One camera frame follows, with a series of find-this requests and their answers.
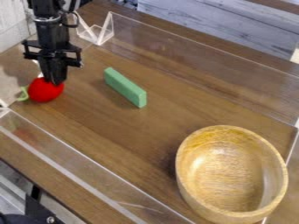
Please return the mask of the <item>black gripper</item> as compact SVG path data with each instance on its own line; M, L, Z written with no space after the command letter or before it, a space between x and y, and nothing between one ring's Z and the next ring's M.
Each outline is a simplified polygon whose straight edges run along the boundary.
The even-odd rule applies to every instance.
M23 56L39 61L44 79L60 85L67 79L67 66L82 66L82 49L71 43L70 28L74 25L66 24L63 20L36 20L35 24L38 39L22 42Z

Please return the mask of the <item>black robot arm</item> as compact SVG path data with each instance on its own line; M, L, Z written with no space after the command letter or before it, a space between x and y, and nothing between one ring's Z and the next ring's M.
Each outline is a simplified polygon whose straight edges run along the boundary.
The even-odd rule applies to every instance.
M27 0L38 39L23 41L23 56L39 62L43 78L55 86L67 80L68 67L82 67L82 48L71 43L70 34L80 25L75 12L79 1L71 0L66 7L67 0Z

